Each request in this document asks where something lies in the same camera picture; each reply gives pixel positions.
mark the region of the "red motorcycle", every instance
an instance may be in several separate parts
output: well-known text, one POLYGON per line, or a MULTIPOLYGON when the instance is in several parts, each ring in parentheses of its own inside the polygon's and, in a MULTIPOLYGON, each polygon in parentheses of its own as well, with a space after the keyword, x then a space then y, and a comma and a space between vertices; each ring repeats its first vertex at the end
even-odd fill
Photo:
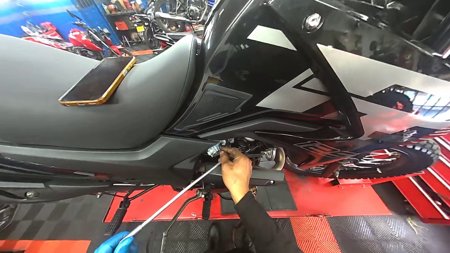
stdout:
POLYGON ((72 43, 66 42, 57 32, 56 27, 50 22, 40 24, 42 27, 27 22, 27 26, 21 26, 27 34, 24 40, 49 45, 54 48, 71 51, 72 43))
POLYGON ((69 41, 73 44, 72 52, 89 58, 101 60, 108 56, 132 56, 132 53, 121 45, 113 45, 109 38, 109 31, 92 29, 82 19, 67 10, 72 18, 78 19, 72 24, 82 28, 70 30, 69 41))

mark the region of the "long screwdriver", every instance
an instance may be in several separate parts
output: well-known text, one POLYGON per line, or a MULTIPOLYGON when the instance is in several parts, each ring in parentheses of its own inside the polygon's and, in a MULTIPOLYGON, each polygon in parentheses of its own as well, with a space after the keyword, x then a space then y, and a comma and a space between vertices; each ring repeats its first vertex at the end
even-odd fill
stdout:
POLYGON ((128 233, 120 242, 125 240, 128 237, 132 237, 139 233, 147 224, 149 224, 156 216, 158 216, 164 209, 166 209, 170 204, 172 204, 177 198, 179 198, 181 195, 183 195, 186 191, 191 189, 195 184, 197 184, 201 179, 206 177, 209 173, 211 173, 215 168, 217 168, 221 163, 216 163, 211 169, 203 173, 203 175, 199 176, 194 182, 192 182, 190 185, 185 187, 181 192, 179 192, 175 197, 173 197, 169 202, 167 202, 163 207, 161 207, 158 211, 156 211, 152 216, 150 216, 147 220, 145 220, 141 225, 137 226, 135 229, 133 229, 130 233, 128 233))

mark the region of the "blue glove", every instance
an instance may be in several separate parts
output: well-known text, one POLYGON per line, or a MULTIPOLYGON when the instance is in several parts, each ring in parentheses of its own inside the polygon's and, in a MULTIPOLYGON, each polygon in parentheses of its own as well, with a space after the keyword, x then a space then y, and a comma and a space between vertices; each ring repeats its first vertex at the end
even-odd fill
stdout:
POLYGON ((133 242, 133 237, 129 237, 120 242, 129 232, 120 232, 106 240, 98 247, 94 253, 137 253, 138 245, 133 242))

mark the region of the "bolt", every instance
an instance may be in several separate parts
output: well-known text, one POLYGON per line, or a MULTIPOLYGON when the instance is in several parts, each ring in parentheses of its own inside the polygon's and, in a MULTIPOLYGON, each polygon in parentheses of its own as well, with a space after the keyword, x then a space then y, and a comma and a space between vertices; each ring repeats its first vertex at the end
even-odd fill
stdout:
POLYGON ((308 32, 314 32, 322 26, 322 16, 318 13, 314 13, 305 18, 303 22, 303 29, 308 32))
POLYGON ((35 191, 29 191, 25 193, 25 196, 29 199, 35 199, 37 197, 39 197, 39 193, 35 192, 35 191))

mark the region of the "black sleeve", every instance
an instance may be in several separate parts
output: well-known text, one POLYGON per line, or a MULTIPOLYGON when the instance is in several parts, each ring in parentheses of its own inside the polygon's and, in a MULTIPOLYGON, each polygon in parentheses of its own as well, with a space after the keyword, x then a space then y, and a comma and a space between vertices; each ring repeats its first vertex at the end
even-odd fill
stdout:
POLYGON ((296 241, 277 226, 251 192, 245 194, 235 209, 255 245, 256 253, 301 252, 296 241))

